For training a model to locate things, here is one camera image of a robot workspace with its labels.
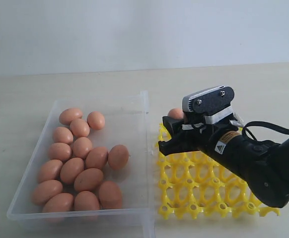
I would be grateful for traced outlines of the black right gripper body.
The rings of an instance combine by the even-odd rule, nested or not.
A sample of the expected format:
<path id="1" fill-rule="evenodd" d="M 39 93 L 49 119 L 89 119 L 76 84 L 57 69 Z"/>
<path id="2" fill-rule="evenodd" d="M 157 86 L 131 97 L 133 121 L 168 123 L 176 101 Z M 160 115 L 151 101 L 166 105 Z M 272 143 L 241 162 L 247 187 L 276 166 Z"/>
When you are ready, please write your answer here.
<path id="1" fill-rule="evenodd" d="M 185 112 L 176 131 L 176 152 L 201 151 L 213 159 L 237 157 L 244 145 L 233 113 L 219 116 L 213 124 L 205 121 L 206 114 Z"/>

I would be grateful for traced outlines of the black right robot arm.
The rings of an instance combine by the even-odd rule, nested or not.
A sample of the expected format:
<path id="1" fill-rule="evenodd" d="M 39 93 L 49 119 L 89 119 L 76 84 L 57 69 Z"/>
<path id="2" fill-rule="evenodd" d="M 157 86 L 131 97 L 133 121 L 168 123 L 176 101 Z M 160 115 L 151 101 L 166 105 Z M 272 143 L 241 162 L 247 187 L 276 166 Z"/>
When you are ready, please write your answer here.
<path id="1" fill-rule="evenodd" d="M 289 129 L 252 121 L 241 132 L 233 125 L 233 115 L 215 124 L 207 124 L 199 114 L 191 119 L 163 116 L 162 123 L 171 135 L 158 143 L 167 156 L 201 151 L 247 182 L 254 195 L 270 207 L 283 208 L 289 202 L 289 139 L 283 143 L 258 141 L 247 136 L 248 127 L 261 126 L 289 135 Z"/>

